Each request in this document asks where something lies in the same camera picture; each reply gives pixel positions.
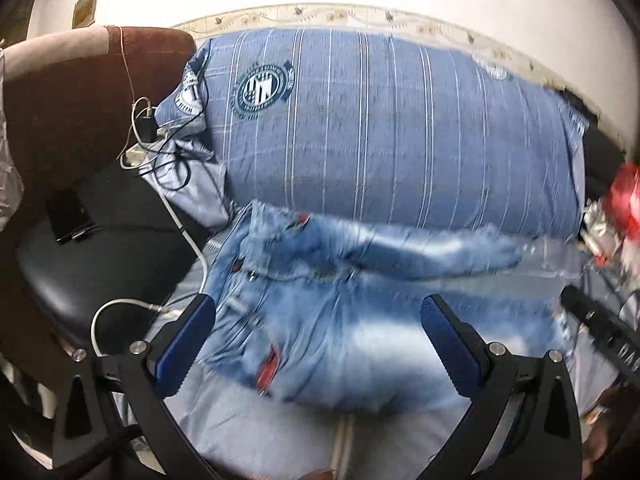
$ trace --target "metal screw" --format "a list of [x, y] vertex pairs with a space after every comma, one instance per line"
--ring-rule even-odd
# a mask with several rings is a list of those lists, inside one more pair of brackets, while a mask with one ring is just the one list
[[489, 352], [493, 355], [504, 355], [506, 351], [507, 349], [502, 343], [491, 343], [489, 345]]
[[562, 361], [562, 354], [558, 350], [552, 350], [549, 352], [549, 359], [555, 363]]
[[131, 343], [131, 346], [129, 346], [129, 351], [133, 355], [140, 355], [146, 350], [147, 346], [148, 345], [146, 344], [146, 341], [136, 341]]
[[76, 363], [79, 363], [80, 361], [84, 361], [85, 357], [86, 357], [86, 350], [84, 348], [79, 348], [78, 350], [73, 352], [73, 354], [71, 354], [71, 358]]

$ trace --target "blue striped fabric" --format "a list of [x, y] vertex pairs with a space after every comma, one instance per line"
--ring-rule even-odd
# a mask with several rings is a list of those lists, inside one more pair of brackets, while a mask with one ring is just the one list
[[156, 119], [190, 121], [178, 136], [215, 152], [241, 205], [561, 238], [580, 223], [584, 119], [455, 50], [354, 30], [215, 36]]

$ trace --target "black phone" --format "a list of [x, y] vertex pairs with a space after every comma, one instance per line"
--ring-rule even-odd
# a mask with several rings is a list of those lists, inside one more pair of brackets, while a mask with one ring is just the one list
[[46, 201], [46, 207], [51, 230], [59, 244], [83, 238], [95, 226], [75, 189], [56, 191]]

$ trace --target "power strip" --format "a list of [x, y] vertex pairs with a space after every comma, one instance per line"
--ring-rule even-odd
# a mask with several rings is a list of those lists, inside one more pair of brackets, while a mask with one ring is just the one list
[[146, 144], [145, 146], [141, 146], [140, 143], [137, 142], [124, 153], [128, 166], [140, 166], [140, 164], [144, 164], [148, 150], [150, 148], [155, 150], [161, 147], [162, 143], [166, 140], [167, 131], [163, 128], [158, 128], [156, 133], [158, 134], [158, 140], [156, 140], [156, 142]]

